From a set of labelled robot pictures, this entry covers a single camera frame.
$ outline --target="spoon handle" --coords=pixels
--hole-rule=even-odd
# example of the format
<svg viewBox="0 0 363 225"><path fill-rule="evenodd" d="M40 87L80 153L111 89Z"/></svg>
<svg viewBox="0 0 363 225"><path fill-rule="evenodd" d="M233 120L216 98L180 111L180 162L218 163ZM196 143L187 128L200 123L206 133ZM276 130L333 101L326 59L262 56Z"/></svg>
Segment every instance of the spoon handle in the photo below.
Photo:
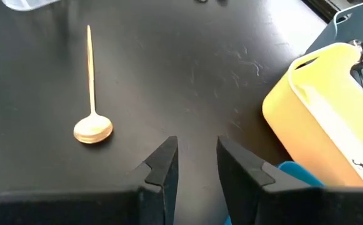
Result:
<svg viewBox="0 0 363 225"><path fill-rule="evenodd" d="M95 87L94 87L94 56L92 53L91 28L87 26L87 57L88 57L88 86L89 86L89 103L91 105L91 114L95 111Z"/></svg>

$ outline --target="black tabletop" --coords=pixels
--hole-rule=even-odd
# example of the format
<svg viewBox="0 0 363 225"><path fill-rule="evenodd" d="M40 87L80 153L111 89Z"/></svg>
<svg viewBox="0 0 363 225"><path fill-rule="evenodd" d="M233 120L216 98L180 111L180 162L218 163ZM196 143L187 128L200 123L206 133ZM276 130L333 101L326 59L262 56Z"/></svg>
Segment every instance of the black tabletop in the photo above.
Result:
<svg viewBox="0 0 363 225"><path fill-rule="evenodd" d="M89 114L86 25L108 142L72 135ZM179 138L175 224L222 224L216 139L276 164L266 94L325 24L298 0L74 0L31 12L0 1L0 193L111 187Z"/></svg>

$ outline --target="yellow box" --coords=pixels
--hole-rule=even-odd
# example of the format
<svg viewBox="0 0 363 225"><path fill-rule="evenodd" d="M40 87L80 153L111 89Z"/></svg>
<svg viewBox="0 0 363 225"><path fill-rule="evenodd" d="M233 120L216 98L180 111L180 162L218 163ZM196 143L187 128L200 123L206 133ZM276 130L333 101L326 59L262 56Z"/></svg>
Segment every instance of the yellow box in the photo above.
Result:
<svg viewBox="0 0 363 225"><path fill-rule="evenodd" d="M263 102L291 157L326 185L363 186L363 89L350 75L359 58L345 43L302 56Z"/></svg>

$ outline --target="yellow container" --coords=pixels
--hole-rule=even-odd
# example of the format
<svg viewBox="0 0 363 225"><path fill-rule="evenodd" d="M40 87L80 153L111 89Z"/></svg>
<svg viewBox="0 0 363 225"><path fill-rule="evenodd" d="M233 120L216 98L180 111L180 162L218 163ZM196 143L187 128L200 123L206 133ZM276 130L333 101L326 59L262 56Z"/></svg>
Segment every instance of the yellow container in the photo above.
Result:
<svg viewBox="0 0 363 225"><path fill-rule="evenodd" d="M302 56L263 102L291 157L326 185L363 186L363 89L350 75L359 58L345 43Z"/></svg>

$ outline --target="black table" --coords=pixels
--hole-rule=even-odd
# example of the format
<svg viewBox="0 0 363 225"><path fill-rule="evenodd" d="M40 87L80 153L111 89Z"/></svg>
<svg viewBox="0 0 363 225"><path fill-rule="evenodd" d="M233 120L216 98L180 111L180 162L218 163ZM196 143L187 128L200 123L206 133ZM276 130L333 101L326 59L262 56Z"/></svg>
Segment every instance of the black table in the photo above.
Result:
<svg viewBox="0 0 363 225"><path fill-rule="evenodd" d="M97 111L115 126L98 146L72 136L89 113L87 24ZM0 192L108 188L177 135L175 224L222 224L217 135L289 158L261 104L324 26L298 0L0 1Z"/></svg>

